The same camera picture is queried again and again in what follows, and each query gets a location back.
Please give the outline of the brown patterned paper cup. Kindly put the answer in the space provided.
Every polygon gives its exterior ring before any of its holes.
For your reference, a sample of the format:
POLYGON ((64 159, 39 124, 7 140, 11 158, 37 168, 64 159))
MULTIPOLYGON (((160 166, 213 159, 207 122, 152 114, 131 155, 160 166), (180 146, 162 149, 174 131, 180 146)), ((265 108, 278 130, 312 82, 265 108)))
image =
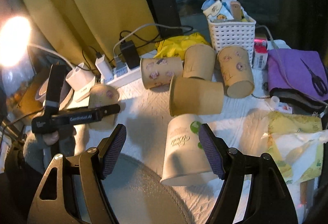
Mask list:
MULTIPOLYGON (((119 100, 118 91, 109 85, 96 84, 91 87, 88 108, 93 109, 100 106, 116 104, 119 100)), ((114 127, 115 115, 104 117, 99 122, 88 124, 88 127, 95 131, 105 131, 114 127)))

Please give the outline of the white paper cup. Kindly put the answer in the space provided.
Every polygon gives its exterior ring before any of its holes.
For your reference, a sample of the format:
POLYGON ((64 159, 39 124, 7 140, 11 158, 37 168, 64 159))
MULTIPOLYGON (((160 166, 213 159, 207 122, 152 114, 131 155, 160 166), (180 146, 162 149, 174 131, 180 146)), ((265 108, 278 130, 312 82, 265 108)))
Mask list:
POLYGON ((169 122, 162 184, 201 185, 216 177, 198 137, 201 125, 202 119, 194 114, 183 114, 169 122))

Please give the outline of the brown cup back middle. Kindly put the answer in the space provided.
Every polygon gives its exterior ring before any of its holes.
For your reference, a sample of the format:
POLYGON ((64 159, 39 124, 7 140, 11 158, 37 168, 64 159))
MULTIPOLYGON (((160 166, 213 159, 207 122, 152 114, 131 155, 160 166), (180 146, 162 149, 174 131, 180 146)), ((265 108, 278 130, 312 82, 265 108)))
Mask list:
POLYGON ((184 55, 183 77, 212 81, 216 53, 209 45, 190 46, 184 55))

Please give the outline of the brown floral cup right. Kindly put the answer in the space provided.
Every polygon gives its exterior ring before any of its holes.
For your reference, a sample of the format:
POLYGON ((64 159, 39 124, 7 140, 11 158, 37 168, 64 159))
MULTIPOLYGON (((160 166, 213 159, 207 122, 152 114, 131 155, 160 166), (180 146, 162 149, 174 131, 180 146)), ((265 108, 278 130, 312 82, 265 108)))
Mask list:
POLYGON ((217 55, 227 96, 240 99, 254 91, 254 77, 248 52, 240 46, 227 46, 217 55))

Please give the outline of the purple bowl stack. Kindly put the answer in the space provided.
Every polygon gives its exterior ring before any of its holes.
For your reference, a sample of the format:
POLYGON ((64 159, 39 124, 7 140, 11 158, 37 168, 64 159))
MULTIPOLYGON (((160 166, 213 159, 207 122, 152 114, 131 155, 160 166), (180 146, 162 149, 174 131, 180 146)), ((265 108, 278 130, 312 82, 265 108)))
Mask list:
POLYGON ((58 86, 58 81, 49 78, 38 88, 35 100, 41 102, 42 105, 46 104, 47 100, 57 101, 59 110, 63 110, 73 97, 74 90, 65 80, 62 87, 58 86))

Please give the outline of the white USB charger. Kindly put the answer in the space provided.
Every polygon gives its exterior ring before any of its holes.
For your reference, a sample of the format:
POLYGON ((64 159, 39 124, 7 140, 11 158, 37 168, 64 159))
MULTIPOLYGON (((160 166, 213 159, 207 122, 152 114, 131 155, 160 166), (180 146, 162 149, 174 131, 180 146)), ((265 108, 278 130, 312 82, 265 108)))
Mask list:
POLYGON ((104 54, 97 56, 95 66, 97 67, 98 71, 101 73, 102 83, 107 83, 114 79, 113 69, 104 54))

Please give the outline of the white power strip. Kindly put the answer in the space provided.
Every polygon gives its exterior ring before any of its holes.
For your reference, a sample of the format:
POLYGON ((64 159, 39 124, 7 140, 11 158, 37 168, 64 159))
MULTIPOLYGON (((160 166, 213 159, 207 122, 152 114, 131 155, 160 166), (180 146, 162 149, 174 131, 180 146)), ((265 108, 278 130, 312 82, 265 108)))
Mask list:
POLYGON ((141 69, 140 65, 137 67, 130 69, 127 63, 123 63, 118 69, 113 69, 113 78, 110 80, 106 80, 103 76, 101 76, 100 83, 105 85, 110 85, 115 89, 121 88, 127 84, 132 83, 141 78, 141 69))

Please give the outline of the white tablecloth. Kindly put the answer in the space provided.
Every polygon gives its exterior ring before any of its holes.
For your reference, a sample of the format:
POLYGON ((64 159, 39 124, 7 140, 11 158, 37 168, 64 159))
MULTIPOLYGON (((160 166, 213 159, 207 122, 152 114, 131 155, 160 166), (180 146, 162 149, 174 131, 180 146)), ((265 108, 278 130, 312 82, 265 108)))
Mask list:
MULTIPOLYGON (((257 146, 267 128, 262 126, 271 111, 265 83, 267 71, 254 70, 253 96, 243 99, 224 97, 222 113, 202 119, 226 144, 246 155, 258 155, 257 146)), ((119 90, 123 111, 115 119, 127 128, 122 152, 140 160, 157 175, 162 175, 169 113, 169 86, 146 90, 141 80, 119 90)), ((214 179, 204 185, 175 187, 194 223, 205 223, 221 190, 222 181, 214 179)))

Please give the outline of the round grey mat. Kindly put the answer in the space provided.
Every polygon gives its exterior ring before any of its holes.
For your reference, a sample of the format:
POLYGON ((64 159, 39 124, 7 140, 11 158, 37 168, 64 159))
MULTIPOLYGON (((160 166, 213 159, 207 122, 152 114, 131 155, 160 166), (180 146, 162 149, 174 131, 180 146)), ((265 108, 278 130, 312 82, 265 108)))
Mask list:
POLYGON ((177 192, 142 162, 120 154, 101 181, 119 223, 194 223, 177 192))

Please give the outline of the white desk lamp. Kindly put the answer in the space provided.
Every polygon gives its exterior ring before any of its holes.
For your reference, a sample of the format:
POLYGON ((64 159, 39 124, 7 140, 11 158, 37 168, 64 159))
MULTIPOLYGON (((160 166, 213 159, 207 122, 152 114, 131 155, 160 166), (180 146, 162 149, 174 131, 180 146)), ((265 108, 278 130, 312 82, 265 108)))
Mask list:
POLYGON ((96 77, 90 71, 84 69, 81 64, 74 66, 68 59, 54 50, 31 43, 31 30, 29 20, 22 16, 11 17, 1 26, 1 65, 4 67, 17 65, 24 57, 29 46, 43 50, 59 57, 71 68, 66 76, 66 82, 74 90, 73 100, 80 102, 88 97, 91 87, 96 82, 96 77))

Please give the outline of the black power adapter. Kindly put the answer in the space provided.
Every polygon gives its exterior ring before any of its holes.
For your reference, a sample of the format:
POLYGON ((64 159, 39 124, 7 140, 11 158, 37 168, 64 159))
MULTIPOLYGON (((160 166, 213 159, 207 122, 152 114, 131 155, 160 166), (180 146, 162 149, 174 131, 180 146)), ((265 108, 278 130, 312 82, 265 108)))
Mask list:
POLYGON ((140 66, 140 56, 137 52, 137 48, 132 40, 123 41, 120 44, 120 51, 124 57, 127 66, 132 70, 140 66))

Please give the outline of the yellow plastic bag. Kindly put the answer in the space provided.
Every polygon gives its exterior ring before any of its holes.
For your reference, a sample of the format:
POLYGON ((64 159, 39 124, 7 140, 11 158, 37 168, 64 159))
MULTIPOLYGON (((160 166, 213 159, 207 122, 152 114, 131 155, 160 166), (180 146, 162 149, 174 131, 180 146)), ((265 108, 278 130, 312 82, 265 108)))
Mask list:
POLYGON ((184 60, 186 50, 196 44, 210 45, 198 32, 190 35, 170 37, 155 44, 157 54, 154 58, 180 57, 181 60, 184 60))

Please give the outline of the purple cloth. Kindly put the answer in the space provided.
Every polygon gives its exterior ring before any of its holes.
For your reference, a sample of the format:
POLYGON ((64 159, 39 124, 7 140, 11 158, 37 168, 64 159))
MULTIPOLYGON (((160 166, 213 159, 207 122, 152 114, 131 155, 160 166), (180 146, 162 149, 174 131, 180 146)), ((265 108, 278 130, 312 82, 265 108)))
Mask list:
POLYGON ((325 68, 316 51, 272 49, 268 52, 267 81, 269 92, 290 91, 306 98, 327 101, 327 94, 319 95, 312 83, 312 74, 327 85, 325 68))

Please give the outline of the pink white small box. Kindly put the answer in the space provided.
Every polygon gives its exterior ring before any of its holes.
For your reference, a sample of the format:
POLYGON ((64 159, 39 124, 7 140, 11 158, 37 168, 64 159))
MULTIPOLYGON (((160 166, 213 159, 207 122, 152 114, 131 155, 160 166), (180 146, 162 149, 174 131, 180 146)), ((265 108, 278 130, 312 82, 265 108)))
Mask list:
POLYGON ((267 39, 265 37, 256 37, 254 39, 252 67, 256 70, 264 70, 266 68, 267 58, 267 39))

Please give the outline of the white plastic basket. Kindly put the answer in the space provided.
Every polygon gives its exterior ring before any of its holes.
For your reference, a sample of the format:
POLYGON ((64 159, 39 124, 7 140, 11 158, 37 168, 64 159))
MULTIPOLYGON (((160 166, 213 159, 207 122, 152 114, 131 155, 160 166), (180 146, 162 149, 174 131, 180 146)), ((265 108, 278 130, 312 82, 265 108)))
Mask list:
POLYGON ((252 17, 246 20, 207 21, 211 44, 217 54, 228 46, 239 46, 247 51, 252 63, 256 21, 252 17))

